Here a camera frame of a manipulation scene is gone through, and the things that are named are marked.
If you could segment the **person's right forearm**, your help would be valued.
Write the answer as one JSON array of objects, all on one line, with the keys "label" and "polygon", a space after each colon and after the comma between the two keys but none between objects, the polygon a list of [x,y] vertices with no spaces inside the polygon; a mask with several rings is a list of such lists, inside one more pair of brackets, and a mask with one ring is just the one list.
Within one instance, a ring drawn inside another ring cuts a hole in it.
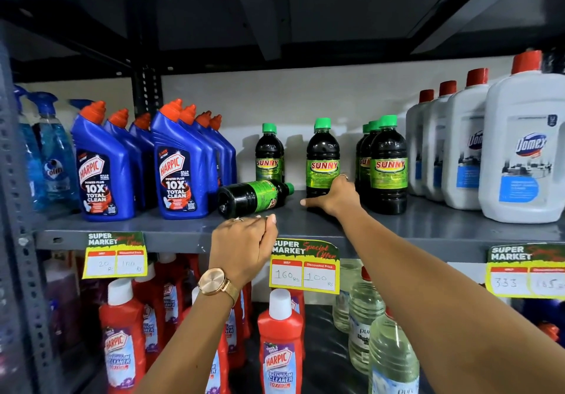
[{"label": "person's right forearm", "polygon": [[360,206],[337,213],[436,394],[565,394],[565,349]]}]

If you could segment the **group of blue cleaner bottles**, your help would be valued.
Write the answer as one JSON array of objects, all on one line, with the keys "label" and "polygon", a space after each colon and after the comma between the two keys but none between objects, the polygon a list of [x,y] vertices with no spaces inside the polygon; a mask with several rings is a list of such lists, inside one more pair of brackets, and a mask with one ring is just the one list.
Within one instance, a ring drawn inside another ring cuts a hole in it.
[{"label": "group of blue cleaner bottles", "polygon": [[192,106],[174,99],[129,129],[127,109],[105,115],[104,101],[91,102],[71,128],[86,220],[130,220],[154,207],[164,219],[200,219],[215,210],[223,178],[214,144],[187,124],[196,119]]}]

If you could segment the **yellow-edged price tag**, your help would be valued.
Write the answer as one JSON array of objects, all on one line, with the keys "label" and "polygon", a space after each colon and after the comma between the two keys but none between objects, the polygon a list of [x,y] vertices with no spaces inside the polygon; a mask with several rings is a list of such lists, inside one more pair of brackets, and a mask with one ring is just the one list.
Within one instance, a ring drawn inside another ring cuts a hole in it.
[{"label": "yellow-edged price tag", "polygon": [[269,286],[337,295],[340,250],[314,239],[276,239],[270,258]]},{"label": "yellow-edged price tag", "polygon": [[142,277],[147,272],[142,232],[88,233],[82,279]]},{"label": "yellow-edged price tag", "polygon": [[565,242],[492,246],[485,288],[497,297],[565,300]]}]

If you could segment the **gold wristwatch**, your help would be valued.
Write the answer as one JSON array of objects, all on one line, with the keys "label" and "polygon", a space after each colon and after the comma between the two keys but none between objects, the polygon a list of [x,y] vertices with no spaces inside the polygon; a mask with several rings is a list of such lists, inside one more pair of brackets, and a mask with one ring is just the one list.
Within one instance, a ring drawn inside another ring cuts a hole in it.
[{"label": "gold wristwatch", "polygon": [[208,269],[198,282],[200,293],[205,296],[213,296],[218,293],[227,294],[232,300],[232,307],[239,300],[241,289],[238,288],[227,276],[223,269],[213,267]]}]

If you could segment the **white bottle red cap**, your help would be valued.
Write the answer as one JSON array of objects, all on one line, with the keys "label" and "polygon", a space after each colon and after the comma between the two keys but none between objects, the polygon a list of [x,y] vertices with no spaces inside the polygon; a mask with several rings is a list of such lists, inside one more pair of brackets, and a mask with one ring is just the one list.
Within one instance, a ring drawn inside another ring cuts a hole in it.
[{"label": "white bottle red cap", "polygon": [[443,202],[441,189],[443,147],[448,99],[457,92],[455,80],[440,83],[439,96],[423,111],[422,181],[425,197]]},{"label": "white bottle red cap", "polygon": [[547,224],[565,209],[565,75],[542,51],[517,54],[485,99],[478,200],[485,217]]},{"label": "white bottle red cap", "polygon": [[408,167],[408,192],[414,196],[424,196],[422,181],[422,142],[423,113],[434,101],[434,90],[426,89],[419,93],[419,102],[406,113],[406,145]]},{"label": "white bottle red cap", "polygon": [[446,102],[441,190],[457,210],[479,211],[478,187],[489,69],[468,71],[466,86]]}]

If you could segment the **dark blue bottle red cap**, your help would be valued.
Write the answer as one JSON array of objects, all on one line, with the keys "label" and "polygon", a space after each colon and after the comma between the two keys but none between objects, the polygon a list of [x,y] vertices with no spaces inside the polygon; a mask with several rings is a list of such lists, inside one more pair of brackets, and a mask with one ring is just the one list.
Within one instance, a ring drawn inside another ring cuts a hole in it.
[{"label": "dark blue bottle red cap", "polygon": [[525,299],[522,314],[535,326],[556,326],[559,329],[556,341],[565,349],[565,300]]}]

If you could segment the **dark bottle green cap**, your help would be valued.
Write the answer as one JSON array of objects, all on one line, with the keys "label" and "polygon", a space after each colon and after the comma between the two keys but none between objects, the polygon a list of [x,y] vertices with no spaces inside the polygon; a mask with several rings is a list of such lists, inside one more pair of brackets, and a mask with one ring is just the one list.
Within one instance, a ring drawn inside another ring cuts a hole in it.
[{"label": "dark bottle green cap", "polygon": [[366,204],[383,215],[400,215],[407,208],[408,154],[405,138],[397,131],[397,116],[385,115],[378,122],[371,143],[370,189]]},{"label": "dark bottle green cap", "polygon": [[366,136],[369,135],[369,132],[370,132],[369,124],[364,124],[362,126],[362,132],[363,132],[363,135],[360,138],[360,140],[357,141],[357,144],[356,144],[356,147],[355,147],[355,180],[354,180],[354,184],[355,184],[356,191],[358,191],[359,185],[360,185],[359,163],[360,163],[361,147],[362,147],[362,143],[363,143],[364,139],[366,138]]},{"label": "dark bottle green cap", "polygon": [[248,216],[285,205],[293,193],[292,183],[275,179],[234,183],[217,191],[217,211],[225,219]]},{"label": "dark bottle green cap", "polygon": [[371,146],[380,132],[380,120],[370,121],[367,131],[359,150],[359,195],[363,204],[366,204],[371,190]]},{"label": "dark bottle green cap", "polygon": [[263,136],[255,147],[255,180],[285,181],[284,145],[274,123],[263,123]]},{"label": "dark bottle green cap", "polygon": [[333,180],[341,173],[340,146],[330,130],[330,118],[316,119],[306,150],[307,198],[328,194]]}]

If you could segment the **person's right hand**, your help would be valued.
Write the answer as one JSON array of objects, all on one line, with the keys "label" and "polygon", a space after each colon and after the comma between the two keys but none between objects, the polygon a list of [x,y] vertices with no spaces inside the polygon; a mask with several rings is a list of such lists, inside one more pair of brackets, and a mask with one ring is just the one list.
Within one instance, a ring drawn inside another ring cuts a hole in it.
[{"label": "person's right hand", "polygon": [[342,216],[362,209],[360,197],[355,189],[354,183],[349,181],[346,174],[336,176],[332,181],[329,192],[323,196],[329,196],[326,210],[322,210],[321,208],[309,209],[321,209],[326,214],[336,219],[340,219]]}]

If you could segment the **group of red cleaner bottles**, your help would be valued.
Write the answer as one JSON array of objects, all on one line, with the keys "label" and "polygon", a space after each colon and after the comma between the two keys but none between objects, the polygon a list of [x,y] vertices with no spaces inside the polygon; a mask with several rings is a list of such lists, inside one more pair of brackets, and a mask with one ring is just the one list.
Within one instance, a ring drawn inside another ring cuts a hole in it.
[{"label": "group of red cleaner bottles", "polygon": [[[199,294],[200,290],[198,294],[193,294],[195,301]],[[231,313],[235,311],[235,306],[231,308],[225,322],[224,332],[221,335],[209,373],[205,394],[229,394],[228,373],[232,365],[229,364],[227,357],[222,357],[221,347],[223,340],[227,340],[225,335],[226,323],[229,321]],[[303,315],[297,313],[292,307],[290,291],[284,288],[272,290],[268,310],[259,315],[257,323],[260,334],[259,363],[262,393],[300,394],[305,324]],[[111,344],[111,354],[106,358],[110,383],[109,394],[134,394],[141,379],[147,374],[143,373],[145,364],[142,364],[141,371],[134,369],[134,360],[125,356],[125,346],[124,344],[117,348],[114,344]]]}]

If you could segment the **person's left forearm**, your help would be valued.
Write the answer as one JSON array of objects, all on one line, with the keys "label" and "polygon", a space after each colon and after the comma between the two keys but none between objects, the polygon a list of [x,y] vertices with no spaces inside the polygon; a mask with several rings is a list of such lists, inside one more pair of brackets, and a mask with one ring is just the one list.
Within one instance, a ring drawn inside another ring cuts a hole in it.
[{"label": "person's left forearm", "polygon": [[233,304],[226,292],[208,296],[200,293],[134,394],[205,394]]}]

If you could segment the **clear liquid bottle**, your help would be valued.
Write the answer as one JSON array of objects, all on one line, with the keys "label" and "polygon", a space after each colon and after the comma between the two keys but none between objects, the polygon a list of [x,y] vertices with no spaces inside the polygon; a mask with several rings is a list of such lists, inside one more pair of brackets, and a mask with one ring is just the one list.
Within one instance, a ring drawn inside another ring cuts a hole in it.
[{"label": "clear liquid bottle", "polygon": [[368,394],[419,394],[420,363],[389,306],[370,327]]},{"label": "clear liquid bottle", "polygon": [[385,312],[383,298],[371,281],[365,266],[361,280],[350,290],[348,348],[351,364],[362,374],[368,374],[370,327]]},{"label": "clear liquid bottle", "polygon": [[340,292],[332,305],[333,324],[342,333],[349,333],[349,298],[353,285],[361,279],[360,259],[342,259],[340,266]]}]

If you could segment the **person's left hand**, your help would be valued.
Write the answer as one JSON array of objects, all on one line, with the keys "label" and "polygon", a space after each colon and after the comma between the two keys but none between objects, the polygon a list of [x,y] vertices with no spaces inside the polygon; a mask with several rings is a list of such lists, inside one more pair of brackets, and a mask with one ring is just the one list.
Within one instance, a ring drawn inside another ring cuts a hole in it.
[{"label": "person's left hand", "polygon": [[265,232],[263,216],[229,219],[211,236],[208,268],[219,267],[235,285],[242,288],[264,268],[271,255],[262,255]]}]

